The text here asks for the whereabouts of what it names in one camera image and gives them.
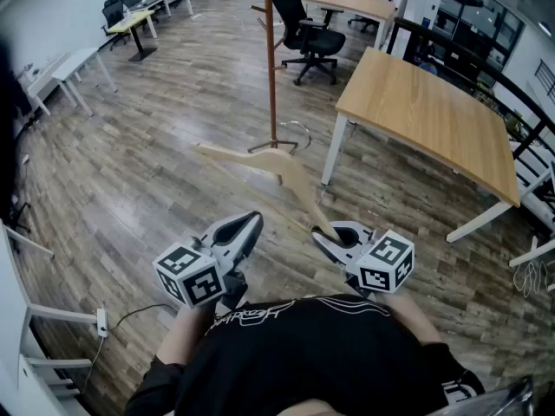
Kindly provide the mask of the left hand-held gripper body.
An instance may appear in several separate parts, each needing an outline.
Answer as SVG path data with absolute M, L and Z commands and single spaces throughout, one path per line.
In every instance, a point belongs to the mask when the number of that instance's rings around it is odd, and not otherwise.
M 166 294 L 189 309 L 213 301 L 234 309 L 247 289 L 238 269 L 247 247 L 246 231 L 206 233 L 172 244 L 154 259 L 153 269 Z

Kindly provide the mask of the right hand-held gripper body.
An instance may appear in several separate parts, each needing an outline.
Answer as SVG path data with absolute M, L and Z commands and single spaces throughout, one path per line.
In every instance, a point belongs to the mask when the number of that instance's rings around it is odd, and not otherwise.
M 405 237 L 385 232 L 375 243 L 363 248 L 362 254 L 346 265 L 361 288 L 395 293 L 415 267 L 415 245 Z

